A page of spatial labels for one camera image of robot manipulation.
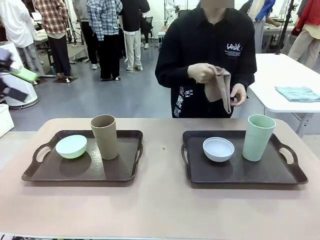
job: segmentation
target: tray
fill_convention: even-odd
[[[119,155],[113,160],[102,160],[97,142],[91,130],[62,130],[33,154],[32,163],[22,175],[25,181],[50,182],[127,182],[136,176],[143,152],[143,133],[138,130],[117,130]],[[56,151],[56,144],[71,135],[87,138],[86,152],[76,159],[66,159]],[[39,152],[49,147],[42,162]]]
[[[186,131],[183,133],[181,147],[187,179],[194,184],[306,184],[308,178],[300,169],[296,153],[282,144],[272,134],[262,159],[251,162],[243,158],[246,131]],[[203,142],[207,138],[221,137],[234,145],[234,154],[226,162],[213,162],[203,151]],[[287,149],[293,156],[288,164],[279,152]]]

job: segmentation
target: plaid shirt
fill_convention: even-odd
[[[117,15],[122,10],[121,0],[88,0],[86,6],[89,24],[99,41],[105,35],[119,34]]]
[[[42,25],[48,34],[67,31],[68,9],[63,0],[35,0],[35,8],[42,15]]]

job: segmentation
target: hand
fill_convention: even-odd
[[[294,26],[295,26],[295,27],[297,27],[299,20],[300,20],[300,17],[298,17],[298,18],[296,19],[296,21],[295,21],[295,23],[294,23]]]
[[[206,84],[215,76],[214,66],[209,63],[197,63],[188,67],[188,75],[198,84]]]
[[[247,99],[247,93],[245,86],[243,86],[241,83],[237,83],[234,85],[232,92],[230,94],[231,98],[236,98],[237,102],[231,101],[231,106],[233,107],[239,107],[241,106]]]

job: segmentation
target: cup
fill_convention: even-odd
[[[248,118],[242,155],[251,162],[259,161],[276,127],[276,121],[264,115]]]
[[[90,124],[102,159],[115,159],[119,154],[115,117],[111,115],[96,116]]]

